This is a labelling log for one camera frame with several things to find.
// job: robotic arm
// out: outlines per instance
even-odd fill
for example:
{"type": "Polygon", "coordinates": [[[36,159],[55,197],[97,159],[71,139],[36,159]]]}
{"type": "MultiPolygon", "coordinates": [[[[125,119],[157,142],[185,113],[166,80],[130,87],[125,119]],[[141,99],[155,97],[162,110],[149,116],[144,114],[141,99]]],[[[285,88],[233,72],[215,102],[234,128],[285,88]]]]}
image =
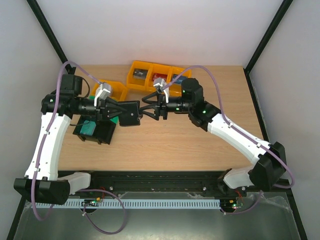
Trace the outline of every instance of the robotic arm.
{"type": "Polygon", "coordinates": [[[154,82],[156,92],[142,98],[148,105],[140,107],[139,101],[115,101],[109,98],[112,88],[103,83],[95,93],[95,99],[79,97],[82,90],[82,77],[65,74],[62,77],[58,110],[50,128],[46,127],[52,118],[56,93],[48,94],[42,100],[42,121],[39,139],[34,156],[24,178],[16,178],[14,189],[31,202],[31,184],[35,177],[35,202],[47,204],[64,204],[69,195],[90,185],[90,174],[76,172],[72,175],[58,178],[58,161],[62,142],[74,114],[95,116],[96,120],[109,121],[119,116],[120,126],[136,126],[140,124],[143,115],[155,120],[168,118],[168,113],[188,114],[191,122],[204,131],[216,135],[239,150],[251,163],[251,166],[240,169],[228,169],[219,178],[219,189],[227,193],[229,189],[242,186],[256,186],[263,191],[269,191],[285,172],[284,167],[271,155],[270,150],[286,161],[284,147],[276,142],[270,144],[248,133],[229,118],[222,115],[221,110],[205,101],[203,88],[195,78],[188,78],[181,84],[181,96],[170,97],[169,90],[162,90],[166,82],[158,78],[154,82]],[[36,168],[36,160],[42,144],[40,164],[36,168]]]}
{"type": "Polygon", "coordinates": [[[155,120],[159,120],[160,116],[167,119],[168,112],[188,114],[195,126],[222,138],[241,152],[251,165],[225,171],[220,177],[222,181],[219,188],[222,192],[226,192],[228,188],[236,189],[242,186],[256,186],[263,191],[270,191],[271,187],[283,175],[285,169],[265,149],[270,150],[285,162],[285,148],[278,142],[270,144],[261,140],[233,123],[228,117],[224,118],[219,108],[205,101],[203,88],[195,78],[188,78],[181,83],[181,97],[170,97],[167,89],[163,92],[164,94],[161,94],[161,88],[165,84],[164,79],[155,80],[154,86],[157,88],[157,92],[142,99],[149,105],[142,107],[140,114],[155,120]],[[157,101],[149,100],[155,96],[157,101]],[[146,112],[147,109],[153,109],[154,114],[146,112]],[[244,135],[254,139],[256,144],[244,135]]]}
{"type": "Polygon", "coordinates": [[[58,178],[58,162],[62,142],[74,114],[94,116],[100,122],[109,121],[119,115],[126,117],[128,103],[135,104],[136,108],[139,108],[137,101],[117,102],[109,98],[112,88],[107,83],[100,85],[95,93],[95,99],[79,97],[78,95],[82,91],[82,82],[83,78],[79,76],[71,74],[62,76],[58,109],[49,132],[46,131],[46,128],[53,116],[56,93],[52,92],[42,100],[41,129],[33,158],[24,178],[16,178],[13,185],[14,189],[29,202],[31,202],[31,185],[35,171],[37,174],[34,195],[35,201],[38,203],[62,205],[70,194],[89,187],[91,176],[86,172],[76,172],[58,178]],[[36,161],[40,149],[40,161],[37,168],[36,161]]]}

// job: black frame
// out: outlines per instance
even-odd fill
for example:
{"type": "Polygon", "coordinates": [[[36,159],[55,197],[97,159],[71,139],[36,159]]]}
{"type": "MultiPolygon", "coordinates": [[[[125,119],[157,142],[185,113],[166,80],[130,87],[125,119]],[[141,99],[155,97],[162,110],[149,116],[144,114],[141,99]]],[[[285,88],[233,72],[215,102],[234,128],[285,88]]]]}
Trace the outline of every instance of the black frame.
{"type": "MultiPolygon", "coordinates": [[[[34,15],[38,19],[43,31],[47,35],[49,41],[51,42],[61,62],[62,63],[66,62],[68,59],[64,51],[62,50],[55,34],[53,33],[48,21],[46,20],[46,17],[43,14],[39,4],[37,3],[36,0],[26,0],[26,1],[28,2],[34,15]]],[[[262,54],[263,50],[265,49],[270,38],[272,37],[273,33],[277,29],[279,23],[281,22],[282,18],[286,14],[292,2],[293,0],[283,0],[274,18],[272,19],[268,29],[266,30],[263,38],[261,39],[259,45],[257,46],[254,54],[252,55],[248,65],[246,66],[246,68],[243,69],[243,72],[247,80],[248,88],[251,94],[254,109],[258,118],[259,126],[261,128],[262,136],[263,136],[263,139],[266,141],[269,141],[269,138],[268,138],[266,126],[262,117],[262,113],[260,110],[260,106],[257,101],[257,96],[254,91],[252,81],[250,79],[250,72],[253,69],[256,62],[258,61],[260,55],[262,54]]],[[[67,65],[65,69],[69,74],[74,74],[76,70],[75,67],[71,67],[70,65],[67,65]]],[[[66,176],[72,173],[73,173],[72,171],[59,171],[60,176],[66,176]]],[[[215,196],[219,199],[226,199],[226,198],[230,199],[233,196],[230,196],[230,195],[223,196],[219,194],[218,191],[214,189],[214,187],[212,187],[214,185],[212,183],[216,183],[218,181],[219,176],[221,176],[222,173],[223,172],[221,171],[211,171],[211,172],[208,172],[208,171],[206,172],[204,171],[192,171],[192,172],[93,171],[91,172],[91,187],[98,188],[99,185],[113,186],[114,187],[113,192],[121,193],[121,192],[125,192],[127,190],[132,190],[132,189],[135,189],[136,191],[140,191],[140,192],[161,191],[162,188],[167,188],[167,190],[168,188],[172,190],[177,190],[177,189],[185,188],[188,185],[189,187],[192,188],[192,190],[194,190],[194,192],[198,192],[199,194],[202,194],[204,196],[208,196],[208,197],[215,196]],[[155,189],[155,188],[151,189],[151,186],[155,186],[155,184],[156,186],[158,186],[158,189],[155,189]]],[[[259,189],[255,189],[254,187],[250,187],[247,190],[259,191],[259,189]]],[[[272,192],[286,192],[286,195],[289,200],[290,208],[292,209],[293,217],[295,219],[295,222],[298,228],[300,238],[302,240],[306,240],[307,235],[306,235],[304,226],[302,224],[292,190],[275,187],[274,189],[272,189],[272,192]]],[[[26,202],[26,199],[22,197],[18,205],[16,214],[14,216],[9,234],[7,236],[8,240],[14,239],[21,214],[25,206],[25,202],[26,202]]]]}

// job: white cable tray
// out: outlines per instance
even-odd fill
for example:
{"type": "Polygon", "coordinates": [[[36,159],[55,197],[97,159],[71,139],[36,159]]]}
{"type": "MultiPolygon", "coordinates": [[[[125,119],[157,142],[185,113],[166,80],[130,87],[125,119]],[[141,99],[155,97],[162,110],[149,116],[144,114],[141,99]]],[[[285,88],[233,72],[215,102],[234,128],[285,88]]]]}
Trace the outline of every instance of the white cable tray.
{"type": "MultiPolygon", "coordinates": [[[[220,200],[215,199],[121,199],[126,209],[220,209],[220,200]]],[[[79,209],[84,205],[84,199],[68,199],[64,205],[54,205],[55,209],[79,209]]],[[[50,204],[37,203],[39,209],[47,209],[50,204]]],[[[116,199],[104,199],[88,209],[121,209],[116,199]]]]}

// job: red object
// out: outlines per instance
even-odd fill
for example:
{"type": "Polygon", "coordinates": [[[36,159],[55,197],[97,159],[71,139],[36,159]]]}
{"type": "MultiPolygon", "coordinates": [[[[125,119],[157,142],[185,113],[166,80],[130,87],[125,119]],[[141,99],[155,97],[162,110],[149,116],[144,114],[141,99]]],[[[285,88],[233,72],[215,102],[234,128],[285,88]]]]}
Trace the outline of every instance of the red object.
{"type": "Polygon", "coordinates": [[[164,80],[167,80],[168,75],[167,74],[161,74],[161,73],[155,73],[152,77],[152,82],[154,82],[157,78],[162,78],[164,80]]]}
{"type": "MultiPolygon", "coordinates": [[[[99,187],[99,188],[106,191],[106,189],[105,189],[103,186],[101,186],[101,187],[99,187]]],[[[103,201],[104,199],[105,199],[105,193],[103,192],[103,193],[102,193],[102,201],[103,201]]]]}
{"type": "Polygon", "coordinates": [[[241,202],[245,203],[243,198],[242,198],[241,193],[238,190],[235,190],[235,192],[239,195],[239,198],[240,198],[241,202]]]}

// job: gray object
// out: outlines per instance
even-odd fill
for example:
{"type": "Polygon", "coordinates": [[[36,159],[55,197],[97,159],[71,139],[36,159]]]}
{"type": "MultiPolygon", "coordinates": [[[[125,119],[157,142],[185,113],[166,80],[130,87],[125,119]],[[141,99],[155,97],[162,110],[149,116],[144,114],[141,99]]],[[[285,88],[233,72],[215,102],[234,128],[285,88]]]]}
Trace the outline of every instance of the gray object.
{"type": "MultiPolygon", "coordinates": [[[[122,199],[125,209],[220,209],[220,200],[215,199],[122,199]]],[[[68,199],[64,205],[55,205],[54,209],[79,209],[83,199],[68,199]]],[[[48,209],[51,204],[37,203],[37,209],[48,209]]],[[[122,209],[116,199],[104,199],[97,203],[99,209],[122,209]]]]}
{"type": "MultiPolygon", "coordinates": [[[[264,193],[288,201],[282,192],[264,193]]],[[[210,199],[180,193],[126,193],[122,199],[210,199]]],[[[244,198],[245,206],[253,202],[244,198]]],[[[39,209],[44,215],[47,209],[39,209]]],[[[299,234],[291,211],[272,204],[259,204],[252,211],[224,216],[218,209],[128,209],[128,222],[117,235],[96,231],[79,209],[53,209],[43,222],[36,220],[31,208],[22,214],[16,240],[298,240],[299,234]]],[[[92,221],[105,231],[119,228],[123,220],[121,209],[97,209],[92,221]]]]}
{"type": "Polygon", "coordinates": [[[135,68],[133,71],[133,77],[135,79],[145,80],[147,78],[148,70],[135,68]]]}

